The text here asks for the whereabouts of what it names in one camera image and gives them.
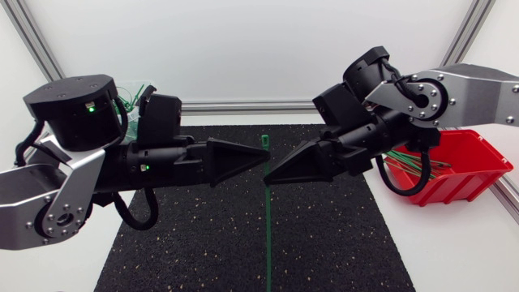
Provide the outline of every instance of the black rubber mat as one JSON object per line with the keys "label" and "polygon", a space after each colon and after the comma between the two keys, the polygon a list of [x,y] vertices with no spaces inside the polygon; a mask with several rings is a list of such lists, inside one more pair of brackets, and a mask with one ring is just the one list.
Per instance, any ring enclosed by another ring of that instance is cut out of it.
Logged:
{"label": "black rubber mat", "polygon": [[[267,134],[275,165],[321,127],[184,127],[182,134],[258,148]],[[265,291],[263,172],[255,167],[213,189],[157,189],[160,221],[148,231],[121,225],[96,290]],[[148,215],[142,192],[131,211]],[[272,291],[414,291],[362,175],[272,186]]]}

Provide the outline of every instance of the green cable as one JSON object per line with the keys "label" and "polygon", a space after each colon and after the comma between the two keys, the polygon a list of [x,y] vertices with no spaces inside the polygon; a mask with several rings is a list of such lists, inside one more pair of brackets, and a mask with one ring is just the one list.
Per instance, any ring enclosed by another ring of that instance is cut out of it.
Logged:
{"label": "green cable", "polygon": [[132,105],[132,106],[135,105],[135,103],[139,100],[139,94],[140,94],[140,92],[143,90],[143,88],[144,88],[144,84],[142,84],[142,85],[140,86],[139,91],[137,92],[137,94],[135,94],[135,98],[131,100],[131,105]]}
{"label": "green cable", "polygon": [[[263,149],[268,151],[270,147],[270,141],[268,135],[261,136],[261,144]],[[270,165],[268,161],[265,162],[265,175],[270,173]],[[270,218],[270,186],[265,187],[265,206],[267,209],[267,292],[272,289],[272,231],[271,231],[271,218]]]}

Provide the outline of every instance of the red plastic bin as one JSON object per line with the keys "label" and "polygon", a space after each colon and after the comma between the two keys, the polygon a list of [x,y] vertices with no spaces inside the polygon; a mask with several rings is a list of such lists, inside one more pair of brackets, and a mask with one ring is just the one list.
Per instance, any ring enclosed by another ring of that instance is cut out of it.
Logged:
{"label": "red plastic bin", "polygon": [[[408,152],[404,146],[395,150],[419,156],[419,153]],[[411,203],[422,207],[435,202],[449,204],[454,200],[471,202],[513,169],[510,162],[472,130],[441,131],[440,146],[432,149],[430,156],[432,160],[447,162],[452,167],[441,170],[441,175],[436,175],[422,191],[409,197]],[[401,166],[392,158],[386,160]],[[388,167],[400,188],[409,189],[418,182],[419,177],[392,165]]]}

